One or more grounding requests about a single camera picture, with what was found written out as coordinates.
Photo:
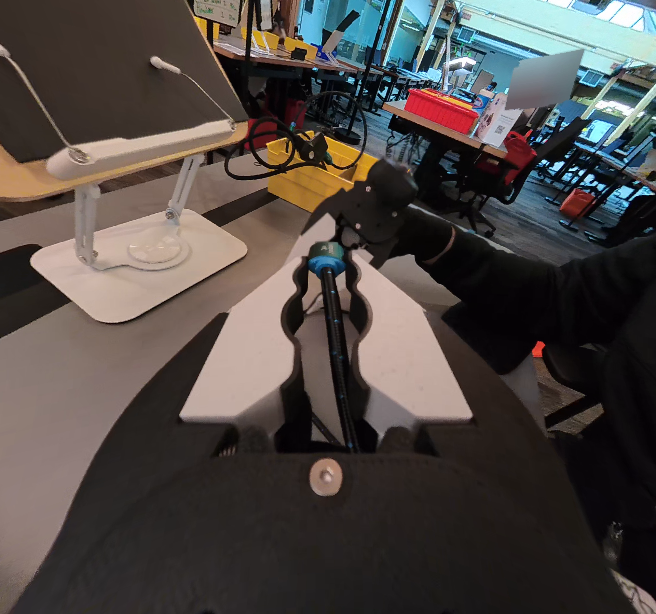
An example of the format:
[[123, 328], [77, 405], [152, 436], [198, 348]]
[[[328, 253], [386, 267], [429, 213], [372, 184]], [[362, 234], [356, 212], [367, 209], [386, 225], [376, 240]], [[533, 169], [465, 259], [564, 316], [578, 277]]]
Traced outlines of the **orange bag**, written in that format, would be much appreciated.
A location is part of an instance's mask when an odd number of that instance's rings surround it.
[[573, 189], [563, 200], [559, 212], [569, 220], [580, 218], [596, 200], [595, 192], [576, 188]]

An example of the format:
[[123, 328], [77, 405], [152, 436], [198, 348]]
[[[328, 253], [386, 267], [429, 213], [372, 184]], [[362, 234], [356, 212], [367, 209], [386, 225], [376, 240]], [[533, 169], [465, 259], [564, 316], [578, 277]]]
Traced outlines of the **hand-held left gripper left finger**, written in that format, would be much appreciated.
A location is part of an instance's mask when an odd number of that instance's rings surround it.
[[232, 307], [180, 411], [182, 421], [265, 430], [284, 424], [282, 386], [296, 350], [283, 330], [283, 307], [306, 290], [293, 279], [302, 264], [301, 257], [291, 259]]

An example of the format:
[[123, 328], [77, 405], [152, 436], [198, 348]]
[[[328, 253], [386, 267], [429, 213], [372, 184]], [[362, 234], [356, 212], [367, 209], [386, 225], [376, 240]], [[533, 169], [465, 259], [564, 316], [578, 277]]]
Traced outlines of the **black pole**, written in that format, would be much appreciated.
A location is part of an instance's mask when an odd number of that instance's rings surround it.
[[402, 14], [403, 1], [404, 0], [390, 0], [391, 9], [389, 10], [388, 14], [386, 14], [386, 26], [384, 29], [384, 37], [381, 45], [381, 56], [377, 63], [380, 74], [378, 75], [374, 85], [375, 91], [371, 99], [371, 106], [370, 106], [371, 112], [376, 112], [378, 110], [378, 107], [375, 104], [378, 94], [378, 88], [380, 88], [382, 84], [382, 80], [386, 76], [384, 73], [384, 66], [386, 65], [386, 61], [389, 56], [389, 52], [394, 40], [394, 34], [396, 33], [396, 30], [398, 28], [398, 19], [399, 16]]

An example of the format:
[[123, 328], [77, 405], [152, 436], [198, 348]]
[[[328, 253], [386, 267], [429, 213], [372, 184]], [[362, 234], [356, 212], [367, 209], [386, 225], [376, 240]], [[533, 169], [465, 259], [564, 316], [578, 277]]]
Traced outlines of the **red office chair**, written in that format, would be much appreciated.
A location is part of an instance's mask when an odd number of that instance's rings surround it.
[[528, 175], [527, 170], [535, 164], [537, 157], [529, 142], [530, 136], [531, 130], [524, 134], [510, 131], [504, 140], [506, 153], [503, 158], [484, 154], [476, 161], [474, 185], [483, 201], [496, 198], [512, 202], [517, 197], [518, 189]]

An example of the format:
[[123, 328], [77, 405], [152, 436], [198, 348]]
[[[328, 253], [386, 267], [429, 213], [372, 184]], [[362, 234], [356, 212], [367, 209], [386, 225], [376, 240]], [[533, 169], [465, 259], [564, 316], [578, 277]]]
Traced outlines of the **red bag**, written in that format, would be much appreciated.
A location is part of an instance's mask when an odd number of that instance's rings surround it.
[[303, 128], [306, 116], [304, 106], [308, 97], [302, 91], [289, 92], [285, 98], [282, 95], [283, 93], [278, 91], [266, 92], [263, 112], [268, 116], [280, 119], [289, 127], [295, 123], [297, 127]]

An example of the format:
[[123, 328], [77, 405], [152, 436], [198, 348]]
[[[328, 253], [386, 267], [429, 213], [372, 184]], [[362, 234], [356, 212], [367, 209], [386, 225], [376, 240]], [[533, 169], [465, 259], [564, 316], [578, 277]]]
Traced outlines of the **white printed box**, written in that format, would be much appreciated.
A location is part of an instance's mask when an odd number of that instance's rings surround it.
[[500, 148], [520, 118], [523, 109], [507, 109], [507, 99], [507, 94], [496, 94], [482, 112], [474, 131], [474, 138], [480, 143]]

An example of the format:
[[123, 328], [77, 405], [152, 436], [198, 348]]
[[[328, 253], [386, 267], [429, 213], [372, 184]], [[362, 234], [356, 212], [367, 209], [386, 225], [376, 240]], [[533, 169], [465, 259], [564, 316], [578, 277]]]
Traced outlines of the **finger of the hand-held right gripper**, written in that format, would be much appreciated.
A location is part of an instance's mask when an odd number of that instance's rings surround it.
[[380, 269], [392, 254], [396, 246], [396, 238], [389, 238], [379, 243], [365, 243], [363, 239], [352, 251], [353, 256], [359, 256], [374, 269]]
[[313, 225], [322, 219], [324, 215], [330, 215], [335, 221], [337, 221], [342, 211], [342, 201], [344, 200], [344, 196], [345, 190], [340, 189], [334, 195], [324, 199], [310, 214], [301, 234], [303, 235], [307, 233]]

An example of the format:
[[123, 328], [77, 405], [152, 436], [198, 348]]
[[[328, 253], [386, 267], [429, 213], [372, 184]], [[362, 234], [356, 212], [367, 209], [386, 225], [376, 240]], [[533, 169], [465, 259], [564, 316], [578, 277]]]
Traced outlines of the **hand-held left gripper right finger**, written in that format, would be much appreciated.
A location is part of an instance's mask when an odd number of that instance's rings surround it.
[[349, 317], [357, 330], [350, 362], [353, 416], [384, 436], [391, 428], [467, 424], [472, 411], [422, 306], [349, 253]]

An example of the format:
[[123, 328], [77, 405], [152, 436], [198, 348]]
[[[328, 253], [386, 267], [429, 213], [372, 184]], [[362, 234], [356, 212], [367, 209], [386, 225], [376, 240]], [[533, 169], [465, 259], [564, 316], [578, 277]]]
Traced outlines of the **person's torso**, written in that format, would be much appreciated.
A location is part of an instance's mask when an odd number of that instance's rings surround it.
[[539, 295], [538, 340], [606, 347], [603, 414], [557, 446], [597, 542], [655, 596], [655, 237], [550, 267]]

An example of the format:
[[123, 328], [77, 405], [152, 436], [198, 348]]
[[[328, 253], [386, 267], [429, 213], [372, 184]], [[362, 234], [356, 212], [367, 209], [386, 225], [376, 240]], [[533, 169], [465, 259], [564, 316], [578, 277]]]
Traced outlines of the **person's right hand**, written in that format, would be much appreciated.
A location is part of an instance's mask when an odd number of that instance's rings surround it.
[[412, 256], [417, 263], [434, 265], [453, 246], [456, 228], [431, 209], [411, 204], [389, 258]]

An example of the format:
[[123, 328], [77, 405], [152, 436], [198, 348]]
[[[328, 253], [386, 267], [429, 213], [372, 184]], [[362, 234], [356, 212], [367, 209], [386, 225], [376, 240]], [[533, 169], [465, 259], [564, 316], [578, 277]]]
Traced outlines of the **red plastic bin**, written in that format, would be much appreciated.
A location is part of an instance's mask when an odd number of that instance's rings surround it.
[[471, 133], [480, 118], [466, 102], [429, 88], [410, 89], [404, 110], [461, 134]]

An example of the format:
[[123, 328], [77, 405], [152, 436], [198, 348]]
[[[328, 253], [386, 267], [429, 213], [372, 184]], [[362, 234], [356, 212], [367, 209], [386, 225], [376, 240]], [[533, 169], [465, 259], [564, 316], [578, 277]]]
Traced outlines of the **yellow plastic bin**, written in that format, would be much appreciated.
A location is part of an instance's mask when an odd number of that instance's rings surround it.
[[[326, 198], [338, 190], [350, 191], [357, 181], [364, 181], [369, 170], [377, 162], [377, 158], [363, 153], [359, 156], [356, 147], [327, 138], [328, 153], [334, 160], [326, 169], [323, 167], [299, 167], [302, 159], [298, 155], [290, 163], [285, 173], [268, 177], [269, 193], [298, 206], [308, 212], [313, 212]], [[336, 169], [346, 169], [357, 164], [353, 182], [341, 179], [336, 175]]]

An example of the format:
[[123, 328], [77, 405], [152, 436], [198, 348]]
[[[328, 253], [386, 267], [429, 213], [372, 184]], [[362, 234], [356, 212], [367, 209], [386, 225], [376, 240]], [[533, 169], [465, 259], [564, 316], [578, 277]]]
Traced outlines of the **person's right forearm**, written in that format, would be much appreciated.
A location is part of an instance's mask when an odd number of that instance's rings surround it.
[[556, 266], [456, 231], [434, 265], [419, 265], [484, 323], [532, 341], [607, 345], [655, 378], [655, 237]]

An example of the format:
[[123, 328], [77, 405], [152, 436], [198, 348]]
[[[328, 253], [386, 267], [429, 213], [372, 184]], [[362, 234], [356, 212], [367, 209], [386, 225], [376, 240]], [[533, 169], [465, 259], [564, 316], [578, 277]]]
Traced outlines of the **wooden work table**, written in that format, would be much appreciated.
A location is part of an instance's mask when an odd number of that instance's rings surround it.
[[489, 154], [498, 159], [504, 159], [506, 157], [507, 152], [503, 145], [500, 148], [497, 148], [490, 144], [480, 142], [480, 140], [472, 135], [462, 134], [426, 118], [422, 118], [415, 113], [406, 111], [406, 103], [407, 101], [403, 100], [385, 102], [382, 105], [382, 110], [389, 112], [392, 116], [403, 119], [413, 127], [422, 129], [429, 135], [438, 135], [439, 137], [448, 138], [455, 143], [469, 146], [470, 148]]

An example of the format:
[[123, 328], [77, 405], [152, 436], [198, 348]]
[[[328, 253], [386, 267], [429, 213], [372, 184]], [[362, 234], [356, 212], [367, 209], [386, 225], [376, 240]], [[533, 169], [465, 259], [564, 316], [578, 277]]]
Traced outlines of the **black HDMI switch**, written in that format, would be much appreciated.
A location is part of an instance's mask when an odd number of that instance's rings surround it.
[[[297, 125], [298, 118], [295, 118], [292, 126], [286, 125], [284, 122], [280, 121], [278, 118], [273, 116], [263, 116], [252, 121], [252, 124], [249, 126], [249, 130], [246, 134], [246, 137], [241, 141], [238, 141], [237, 144], [230, 149], [224, 159], [224, 170], [225, 174], [230, 178], [236, 181], [254, 181], [257, 179], [264, 178], [266, 176], [273, 177], [288, 173], [294, 169], [300, 169], [302, 167], [327, 167], [332, 165], [335, 169], [339, 171], [347, 171], [353, 167], [356, 167], [360, 159], [365, 154], [366, 142], [368, 136], [368, 127], [365, 117], [364, 110], [360, 102], [351, 96], [348, 93], [344, 93], [336, 90], [329, 90], [323, 93], [318, 93], [311, 95], [308, 99], [302, 104], [300, 113], [305, 112], [310, 104], [318, 101], [320, 99], [326, 98], [330, 95], [343, 96], [349, 102], [351, 102], [356, 111], [360, 113], [362, 117], [362, 122], [364, 125], [364, 136], [362, 140], [362, 146], [356, 158], [353, 159], [350, 163], [340, 166], [334, 162], [332, 158], [329, 157], [329, 149], [327, 140], [323, 134], [315, 134], [313, 137], [309, 137], [307, 133]], [[255, 147], [256, 139], [265, 137], [267, 135], [275, 134], [277, 137], [282, 137], [285, 140], [287, 149], [291, 152], [287, 155], [286, 159], [280, 164], [270, 164], [267, 163], [263, 158], [259, 156]], [[255, 161], [268, 169], [268, 173], [259, 173], [253, 176], [244, 176], [234, 173], [230, 169], [230, 162], [234, 158], [235, 153], [238, 150], [245, 149], [246, 146], [250, 147], [251, 156]]]

